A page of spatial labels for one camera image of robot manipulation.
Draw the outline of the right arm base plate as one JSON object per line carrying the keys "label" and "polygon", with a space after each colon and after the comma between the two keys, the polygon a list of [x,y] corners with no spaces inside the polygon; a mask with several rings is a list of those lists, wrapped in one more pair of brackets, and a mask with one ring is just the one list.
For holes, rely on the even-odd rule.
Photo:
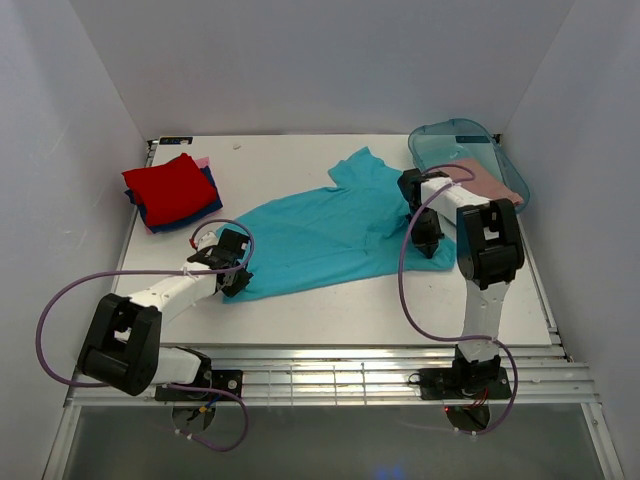
{"label": "right arm base plate", "polygon": [[508,400],[512,396],[506,370],[496,377],[463,379],[452,368],[423,368],[409,375],[407,383],[419,388],[422,400]]}

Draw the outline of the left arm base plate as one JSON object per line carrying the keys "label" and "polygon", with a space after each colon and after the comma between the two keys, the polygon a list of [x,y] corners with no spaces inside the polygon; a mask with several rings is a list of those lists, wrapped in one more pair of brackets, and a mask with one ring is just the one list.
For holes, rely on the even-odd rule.
{"label": "left arm base plate", "polygon": [[242,370],[209,370],[198,373],[195,380],[188,387],[198,388],[198,391],[183,391],[166,386],[158,386],[155,389],[154,399],[162,402],[204,402],[215,398],[222,401],[230,401],[230,398],[219,393],[203,392],[203,389],[216,389],[231,393],[237,397],[242,396],[244,372]]}

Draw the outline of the teal t shirt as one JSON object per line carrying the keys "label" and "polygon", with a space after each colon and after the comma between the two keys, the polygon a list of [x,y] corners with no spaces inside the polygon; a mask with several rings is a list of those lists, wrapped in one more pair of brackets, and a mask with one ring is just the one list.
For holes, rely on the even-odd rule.
{"label": "teal t shirt", "polygon": [[427,258],[404,237],[409,207],[400,171],[368,148],[329,169],[333,186],[272,200],[238,217],[256,240],[249,285],[232,297],[248,302],[413,271],[449,271],[456,247],[440,241]]}

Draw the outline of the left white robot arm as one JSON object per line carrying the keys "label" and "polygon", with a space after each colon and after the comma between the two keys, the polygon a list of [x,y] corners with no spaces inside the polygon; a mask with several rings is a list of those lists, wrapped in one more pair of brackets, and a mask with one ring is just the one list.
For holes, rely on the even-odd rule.
{"label": "left white robot arm", "polygon": [[252,238],[236,230],[209,232],[178,274],[128,296],[104,296],[81,348],[79,371],[131,396],[151,385],[195,386],[210,360],[187,348],[163,347],[162,328],[206,297],[231,298],[244,290],[252,274],[242,262],[252,246]]}

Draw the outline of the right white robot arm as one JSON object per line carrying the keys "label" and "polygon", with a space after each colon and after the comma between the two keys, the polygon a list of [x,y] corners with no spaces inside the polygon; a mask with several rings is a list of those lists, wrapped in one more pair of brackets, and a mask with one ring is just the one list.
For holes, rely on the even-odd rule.
{"label": "right white robot arm", "polygon": [[462,335],[438,337],[410,320],[421,335],[439,342],[455,344],[452,365],[428,369],[420,374],[421,383],[439,391],[476,391],[499,382],[501,367],[498,340],[504,299],[524,265],[524,247],[513,202],[508,198],[491,200],[467,190],[475,179],[467,175],[454,180],[439,167],[425,172],[404,171],[397,184],[409,206],[409,225],[401,244],[398,262],[398,291],[402,309],[408,313],[404,297],[403,271],[406,250],[413,245],[432,259],[444,239],[440,218],[456,228],[456,264],[466,285]]}

